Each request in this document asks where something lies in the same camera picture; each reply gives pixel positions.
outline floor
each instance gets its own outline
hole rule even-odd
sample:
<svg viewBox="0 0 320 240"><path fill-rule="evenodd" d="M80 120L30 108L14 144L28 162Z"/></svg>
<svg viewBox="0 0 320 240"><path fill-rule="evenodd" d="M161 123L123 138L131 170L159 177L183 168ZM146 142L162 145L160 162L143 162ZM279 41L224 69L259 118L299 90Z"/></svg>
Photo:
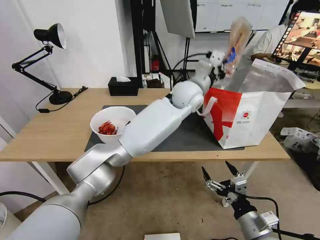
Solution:
<svg viewBox="0 0 320 240"><path fill-rule="evenodd" d="M271 131L277 137L282 127L306 125L317 109L285 109L284 118ZM316 117L312 131L320 130ZM241 168L243 163L233 163ZM220 198L204 184L201 166L217 181L231 177L224 162L129 163L119 189L107 200L90 206L80 240L143 240L145 234L179 232L183 240L243 239L232 208L223 208ZM58 175L71 190L74 184L57 164ZM292 160L261 162L249 178L248 195L274 198L280 208L281 229L313 233L320 237L320 192ZM259 213L274 211L272 202L252 200ZM35 203L20 211L24 220Z"/></svg>

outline lamp base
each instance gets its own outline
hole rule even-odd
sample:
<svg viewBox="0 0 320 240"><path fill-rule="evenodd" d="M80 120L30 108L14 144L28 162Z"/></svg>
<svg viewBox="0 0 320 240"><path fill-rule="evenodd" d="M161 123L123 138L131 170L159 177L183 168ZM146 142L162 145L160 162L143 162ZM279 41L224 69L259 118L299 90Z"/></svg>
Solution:
<svg viewBox="0 0 320 240"><path fill-rule="evenodd" d="M67 102L70 102L73 98L72 94L67 91L61 92L53 92L53 94L49 97L49 102L53 105L60 105Z"/></svg>

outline black desk lamp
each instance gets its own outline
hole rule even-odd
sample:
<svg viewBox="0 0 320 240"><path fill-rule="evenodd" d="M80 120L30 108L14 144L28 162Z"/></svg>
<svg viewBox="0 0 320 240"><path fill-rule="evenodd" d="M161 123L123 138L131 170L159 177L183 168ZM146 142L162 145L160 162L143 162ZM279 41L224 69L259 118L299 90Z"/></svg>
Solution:
<svg viewBox="0 0 320 240"><path fill-rule="evenodd" d="M25 59L22 59L20 62L12 64L13 70L25 75L26 77L32 79L33 81L41 84L42 86L50 89L52 91L52 95L49 97L49 102L54 105L59 105L59 104L64 104L68 103L72 100L72 94L67 91L60 91L57 89L57 86L47 83L43 80L40 80L39 78L31 75L30 73L26 72L25 69L32 64L40 61L41 59L49 56L52 54L52 48L49 44L49 42L52 42L54 45L56 45L59 48L66 49L67 47L67 42L66 42L66 37L64 35L63 28L60 23L56 23L52 25L48 30L44 29L36 29L33 32L34 36L36 39L41 41L45 46L41 48L39 51L31 54L29 57L26 57ZM38 53L46 51L47 54L39 57L38 59L35 60L29 60L33 56L37 55Z"/></svg>

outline black mat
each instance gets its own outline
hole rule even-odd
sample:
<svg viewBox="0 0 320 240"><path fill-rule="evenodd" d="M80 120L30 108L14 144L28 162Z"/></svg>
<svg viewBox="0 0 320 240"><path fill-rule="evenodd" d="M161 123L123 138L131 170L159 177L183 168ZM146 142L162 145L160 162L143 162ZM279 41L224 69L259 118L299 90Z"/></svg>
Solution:
<svg viewBox="0 0 320 240"><path fill-rule="evenodd" d="M141 112L146 105L127 105L135 113ZM97 143L103 143L94 133L91 133L85 151L93 147ZM243 150L241 148L233 148L227 150ZM153 152L188 152L188 151L219 151L224 150L214 138L211 130L204 122L202 117L197 113L190 114L182 121L179 128L173 132L166 140L164 140Z"/></svg>

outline paper bag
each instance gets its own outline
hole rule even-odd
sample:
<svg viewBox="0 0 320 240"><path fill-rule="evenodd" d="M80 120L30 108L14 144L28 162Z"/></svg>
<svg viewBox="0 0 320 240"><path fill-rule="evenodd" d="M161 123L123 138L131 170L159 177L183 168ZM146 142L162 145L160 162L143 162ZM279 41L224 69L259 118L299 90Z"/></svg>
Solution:
<svg viewBox="0 0 320 240"><path fill-rule="evenodd" d="M259 59L239 73L204 97L202 117L224 149L258 145L291 93L305 86L290 70Z"/></svg>

